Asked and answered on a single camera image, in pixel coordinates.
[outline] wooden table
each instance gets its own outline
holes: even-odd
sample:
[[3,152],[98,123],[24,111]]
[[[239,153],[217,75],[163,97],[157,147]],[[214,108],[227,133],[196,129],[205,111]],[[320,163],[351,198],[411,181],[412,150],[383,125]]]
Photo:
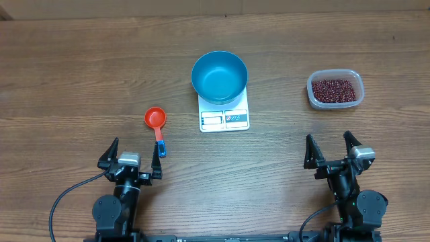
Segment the wooden table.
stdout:
[[[100,172],[116,136],[149,171],[151,106],[167,112],[169,153],[163,180],[140,195],[136,225],[149,235],[297,231],[333,202],[303,169],[305,136],[338,159],[351,130],[377,154],[358,181],[390,201],[384,241],[430,237],[430,11],[0,22],[0,32],[0,241],[48,241],[52,203]],[[248,131],[199,131],[190,72],[211,50],[248,66]],[[307,78],[337,68],[361,74],[363,103],[313,110]],[[57,241],[90,238],[93,203],[113,188],[103,178],[64,197]],[[336,210],[307,229],[329,220]]]

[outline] white kitchen scale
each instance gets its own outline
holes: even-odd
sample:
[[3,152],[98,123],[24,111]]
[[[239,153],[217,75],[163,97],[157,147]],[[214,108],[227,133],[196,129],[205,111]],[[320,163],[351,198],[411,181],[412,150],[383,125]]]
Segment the white kitchen scale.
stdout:
[[228,104],[211,104],[199,96],[199,124],[202,132],[249,129],[247,89]]

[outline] black cable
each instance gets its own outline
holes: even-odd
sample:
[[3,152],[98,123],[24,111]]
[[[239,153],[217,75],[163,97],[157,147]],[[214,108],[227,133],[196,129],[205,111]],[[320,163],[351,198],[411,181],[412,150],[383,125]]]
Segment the black cable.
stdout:
[[316,211],[316,212],[314,212],[312,215],[310,215],[304,222],[303,222],[303,224],[302,224],[302,226],[300,227],[300,230],[298,231],[298,238],[299,238],[299,240],[300,240],[300,242],[303,242],[303,238],[302,238],[302,235],[303,235],[303,230],[304,230],[304,227],[306,226],[306,224],[311,220],[311,219],[313,219],[316,215],[318,215],[318,214],[320,214],[320,213],[322,213],[322,212],[325,212],[325,211],[327,211],[327,210],[330,210],[332,207],[334,207],[334,206],[337,206],[337,205],[339,205],[340,203],[342,203],[342,202],[346,202],[347,200],[348,200],[348,198],[352,195],[352,193],[354,192],[354,190],[355,190],[355,188],[354,188],[354,185],[355,185],[355,175],[354,175],[354,172],[353,172],[353,170],[352,170],[352,164],[350,163],[349,164],[349,170],[351,171],[351,187],[349,188],[349,192],[348,192],[348,196],[346,196],[344,199],[342,199],[342,200],[338,200],[338,201],[336,201],[336,202],[334,202],[334,203],[332,203],[332,204],[330,204],[330,205],[328,205],[328,206],[325,206],[324,208],[321,208],[320,210],[318,210],[318,211]]
[[72,187],[68,188],[68,189],[67,189],[67,190],[65,190],[61,195],[59,195],[59,196],[58,196],[58,198],[55,200],[54,205],[52,205],[51,213],[49,214],[49,235],[51,236],[51,241],[52,241],[52,242],[56,242],[56,241],[55,241],[55,237],[54,237],[54,232],[52,231],[52,217],[54,216],[54,210],[55,210],[55,208],[56,208],[56,205],[60,202],[61,198],[62,198],[63,196],[65,196],[68,192],[70,192],[71,190],[73,190],[73,189],[75,189],[75,188],[78,188],[78,187],[80,187],[80,186],[82,186],[82,185],[84,185],[84,184],[87,184],[87,183],[89,183],[89,182],[92,182],[92,181],[94,181],[95,179],[101,178],[102,176],[104,176],[105,174],[107,174],[107,173],[109,172],[109,170],[110,170],[110,166],[108,167],[108,169],[107,169],[107,170],[103,171],[103,172],[102,172],[102,173],[100,173],[99,175],[96,175],[95,177],[89,178],[88,180],[82,181],[82,182],[80,182],[80,183],[78,183],[78,184],[76,184],[76,185],[74,185],[74,186],[72,186]]

